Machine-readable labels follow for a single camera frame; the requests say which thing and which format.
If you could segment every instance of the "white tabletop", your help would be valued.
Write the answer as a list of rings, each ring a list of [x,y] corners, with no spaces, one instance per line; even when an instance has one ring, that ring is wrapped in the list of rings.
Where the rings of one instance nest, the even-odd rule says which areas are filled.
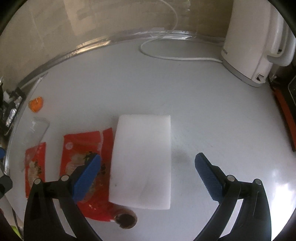
[[[203,152],[226,175],[245,182],[262,180],[275,237],[296,207],[296,155],[269,86],[251,87],[216,62],[151,58],[138,51],[140,43],[125,42],[82,54],[51,68],[39,83],[32,98],[42,96],[44,107],[37,114],[25,109],[8,154],[13,189],[7,198],[16,213],[24,218],[26,198],[19,167],[23,154],[13,149],[33,116],[50,121],[43,141],[47,143],[46,181],[53,181],[59,177],[65,134],[107,127],[115,131],[121,114],[171,115],[170,210],[133,209],[138,223],[130,230],[89,220],[95,231],[105,241],[193,240],[218,206],[194,167],[195,155]],[[166,54],[174,54],[176,43],[164,41],[159,51],[170,48]],[[200,53],[198,48],[205,51],[187,41],[180,44],[190,56]],[[219,51],[210,46],[211,56],[205,57]],[[231,230],[240,205],[238,201],[224,234]],[[57,209],[65,229],[72,233]]]

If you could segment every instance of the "metal screw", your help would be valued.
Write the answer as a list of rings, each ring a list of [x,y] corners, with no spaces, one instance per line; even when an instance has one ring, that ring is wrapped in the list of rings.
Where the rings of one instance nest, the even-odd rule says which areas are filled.
[[[227,180],[233,182],[235,180],[235,177],[232,175],[228,175]]]
[[[261,182],[260,179],[255,179],[255,183],[258,184],[258,185],[261,185],[262,184],[262,182]]]
[[[61,177],[61,180],[63,182],[67,181],[68,179],[69,179],[69,176],[68,175],[64,175],[64,176]]]
[[[35,184],[39,184],[40,182],[41,182],[41,179],[40,179],[40,178],[37,178],[37,179],[34,181]]]

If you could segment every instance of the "white foam block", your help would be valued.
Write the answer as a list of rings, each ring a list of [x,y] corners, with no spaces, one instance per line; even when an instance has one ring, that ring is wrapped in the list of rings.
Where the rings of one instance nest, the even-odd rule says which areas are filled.
[[[170,209],[170,116],[121,115],[111,162],[109,201]]]

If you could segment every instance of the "power cord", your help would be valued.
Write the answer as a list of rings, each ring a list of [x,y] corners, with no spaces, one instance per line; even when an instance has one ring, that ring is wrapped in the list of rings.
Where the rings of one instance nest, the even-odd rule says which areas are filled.
[[[208,61],[215,61],[215,62],[219,62],[219,63],[222,63],[222,61],[220,59],[217,59],[217,58],[210,58],[210,57],[193,57],[193,58],[185,58],[185,57],[167,57],[167,56],[161,56],[161,55],[152,55],[148,52],[146,52],[145,50],[143,50],[143,46],[147,43],[150,43],[152,41],[155,41],[155,40],[158,40],[158,39],[162,39],[164,38],[165,36],[168,36],[170,35],[172,32],[175,31],[177,25],[178,25],[178,14],[176,12],[176,10],[169,4],[167,3],[165,0],[159,0],[160,2],[164,3],[165,5],[167,5],[173,12],[174,12],[174,15],[175,15],[175,25],[174,27],[172,28],[172,30],[169,30],[167,31],[165,34],[161,34],[159,35],[158,37],[154,38],[154,39],[150,39],[150,40],[147,40],[145,41],[144,43],[142,43],[140,46],[139,46],[139,50],[141,53],[147,55],[147,56],[150,56],[150,57],[153,57],[153,58],[160,58],[160,59],[166,59],[166,60],[179,60],[179,61],[196,61],[196,60],[208,60]]]

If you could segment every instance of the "wall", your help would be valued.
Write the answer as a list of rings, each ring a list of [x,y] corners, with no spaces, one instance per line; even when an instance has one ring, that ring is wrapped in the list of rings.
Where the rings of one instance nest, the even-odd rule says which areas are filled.
[[[170,0],[178,30],[225,37],[233,0]],[[130,29],[172,28],[157,0],[28,0],[0,36],[0,76],[14,88],[26,75],[78,44]]]

